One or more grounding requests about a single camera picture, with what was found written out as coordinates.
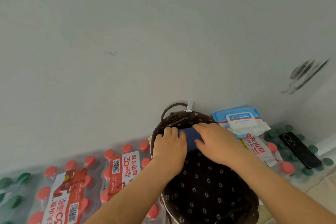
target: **green bottle cap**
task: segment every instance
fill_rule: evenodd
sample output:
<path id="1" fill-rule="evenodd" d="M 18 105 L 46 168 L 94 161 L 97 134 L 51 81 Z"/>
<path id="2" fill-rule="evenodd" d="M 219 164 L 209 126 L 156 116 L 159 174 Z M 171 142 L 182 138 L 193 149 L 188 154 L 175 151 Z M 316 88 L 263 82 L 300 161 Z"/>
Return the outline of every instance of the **green bottle cap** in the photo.
<path id="1" fill-rule="evenodd" d="M 308 149 L 312 152 L 312 153 L 317 153 L 319 150 L 315 145 L 310 145 L 308 146 Z"/>
<path id="2" fill-rule="evenodd" d="M 334 164 L 334 161 L 331 158 L 324 158 L 322 159 L 322 162 L 326 165 L 326 166 L 332 166 Z"/>
<path id="3" fill-rule="evenodd" d="M 25 184 L 29 182 L 30 178 L 31 178 L 30 173 L 23 173 L 17 178 L 16 182 L 18 184 Z"/>
<path id="4" fill-rule="evenodd" d="M 302 134 L 297 134 L 296 137 L 300 139 L 300 141 L 303 141 L 305 137 Z"/>
<path id="5" fill-rule="evenodd" d="M 285 145 L 285 143 L 282 142 L 282 141 L 279 142 L 278 147 L 279 147 L 280 149 L 286 149 L 286 148 L 287 148 L 287 146 Z"/>
<path id="6" fill-rule="evenodd" d="M 276 133 L 277 133 L 278 135 L 281 135 L 281 134 L 284 134 L 285 131 L 284 131 L 283 128 L 278 128 L 278 129 L 276 130 Z"/>
<path id="7" fill-rule="evenodd" d="M 270 130 L 270 131 L 268 132 L 268 136 L 271 137 L 271 138 L 274 138 L 274 137 L 277 136 L 277 134 L 276 134 L 276 132 L 274 132 L 273 130 Z"/>
<path id="8" fill-rule="evenodd" d="M 290 132 L 290 131 L 292 131 L 294 128 L 291 126 L 291 125 L 285 125 L 285 130 L 287 131 L 287 132 Z"/>
<path id="9" fill-rule="evenodd" d="M 312 176 L 314 174 L 313 170 L 308 169 L 308 168 L 302 168 L 302 172 L 306 176 Z"/>
<path id="10" fill-rule="evenodd" d="M 294 154 L 290 154 L 290 155 L 289 155 L 289 159 L 290 159 L 291 161 L 294 161 L 294 162 L 298 162 L 298 161 L 299 161 L 299 159 L 297 158 L 297 156 L 295 156 Z"/>
<path id="11" fill-rule="evenodd" d="M 1 202 L 3 201 L 3 198 L 5 197 L 5 195 L 6 195 L 6 193 L 1 193 L 1 194 L 0 194 L 0 204 L 1 204 Z"/>
<path id="12" fill-rule="evenodd" d="M 16 208 L 20 205 L 20 203 L 22 202 L 23 197 L 20 195 L 16 195 L 12 198 L 10 198 L 7 202 L 6 202 L 6 206 L 9 209 L 12 208 Z"/>
<path id="13" fill-rule="evenodd" d="M 9 177 L 4 177 L 0 180 L 0 189 L 5 189 L 13 183 L 12 179 Z"/>
<path id="14" fill-rule="evenodd" d="M 324 166 L 323 165 L 319 165 L 315 168 L 317 171 L 323 171 L 324 170 Z"/>

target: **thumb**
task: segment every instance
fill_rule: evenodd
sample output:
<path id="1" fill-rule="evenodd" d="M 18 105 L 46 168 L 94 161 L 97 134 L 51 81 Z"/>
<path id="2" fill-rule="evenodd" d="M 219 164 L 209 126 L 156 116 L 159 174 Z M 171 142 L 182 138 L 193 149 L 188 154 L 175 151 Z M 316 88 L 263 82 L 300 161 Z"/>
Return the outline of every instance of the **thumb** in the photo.
<path id="1" fill-rule="evenodd" d="M 201 140 L 199 140 L 199 139 L 195 139 L 195 144 L 196 144 L 196 147 L 197 147 L 197 149 L 199 149 L 200 150 L 200 152 L 201 153 L 203 153 L 204 154 L 204 152 L 205 152 L 205 143 L 203 143 Z"/>

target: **red and white label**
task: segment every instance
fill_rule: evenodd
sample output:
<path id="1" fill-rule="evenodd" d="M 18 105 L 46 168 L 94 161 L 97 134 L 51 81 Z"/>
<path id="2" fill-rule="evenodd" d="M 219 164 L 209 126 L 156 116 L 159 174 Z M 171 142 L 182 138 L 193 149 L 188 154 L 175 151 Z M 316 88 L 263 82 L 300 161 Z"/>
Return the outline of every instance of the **red and white label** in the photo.
<path id="1" fill-rule="evenodd" d="M 140 155 L 138 151 L 115 156 L 110 164 L 110 186 L 108 188 L 108 199 L 110 200 L 123 187 L 125 187 L 140 169 Z"/>
<path id="2" fill-rule="evenodd" d="M 42 224 L 79 224 L 87 168 L 56 176 Z"/>

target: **blue object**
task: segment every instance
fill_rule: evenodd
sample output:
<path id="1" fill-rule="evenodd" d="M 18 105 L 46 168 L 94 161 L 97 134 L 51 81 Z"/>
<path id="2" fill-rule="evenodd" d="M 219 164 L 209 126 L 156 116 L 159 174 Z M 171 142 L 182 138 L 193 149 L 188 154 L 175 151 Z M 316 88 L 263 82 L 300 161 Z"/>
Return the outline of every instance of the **blue object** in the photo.
<path id="1" fill-rule="evenodd" d="M 197 150 L 195 139 L 199 139 L 203 142 L 201 135 L 194 128 L 179 129 L 178 135 L 180 135 L 180 131 L 183 131 L 187 136 L 188 152 Z"/>

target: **pack of wet wipes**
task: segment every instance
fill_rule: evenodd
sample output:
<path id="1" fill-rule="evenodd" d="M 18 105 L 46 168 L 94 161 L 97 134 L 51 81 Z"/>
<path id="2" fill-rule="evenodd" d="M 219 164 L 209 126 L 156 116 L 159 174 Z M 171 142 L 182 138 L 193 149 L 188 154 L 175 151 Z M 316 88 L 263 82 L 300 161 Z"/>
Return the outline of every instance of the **pack of wet wipes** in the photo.
<path id="1" fill-rule="evenodd" d="M 248 137 L 249 134 L 259 136 L 271 129 L 259 112 L 251 107 L 238 107 L 215 112 L 212 117 L 237 138 Z"/>

